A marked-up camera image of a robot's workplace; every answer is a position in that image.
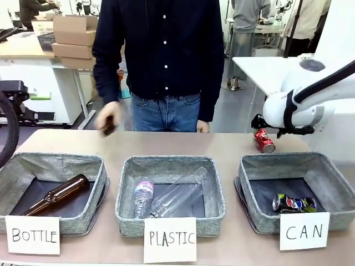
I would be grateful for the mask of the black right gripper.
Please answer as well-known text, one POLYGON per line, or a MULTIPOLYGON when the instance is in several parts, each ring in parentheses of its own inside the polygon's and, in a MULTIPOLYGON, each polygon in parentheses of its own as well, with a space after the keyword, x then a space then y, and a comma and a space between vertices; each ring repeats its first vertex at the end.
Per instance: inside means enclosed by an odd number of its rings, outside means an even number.
POLYGON ((256 114, 251 121, 251 127, 255 130, 267 128, 267 123, 261 114, 256 114))

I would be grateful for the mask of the person's right hand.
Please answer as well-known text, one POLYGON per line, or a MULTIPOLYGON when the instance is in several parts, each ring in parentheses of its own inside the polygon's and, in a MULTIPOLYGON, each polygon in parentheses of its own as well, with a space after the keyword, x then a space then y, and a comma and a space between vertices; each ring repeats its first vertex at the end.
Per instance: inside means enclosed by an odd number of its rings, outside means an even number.
POLYGON ((95 128, 104 136, 112 134, 120 125, 121 109, 118 101, 112 101, 103 106, 95 119, 95 128))

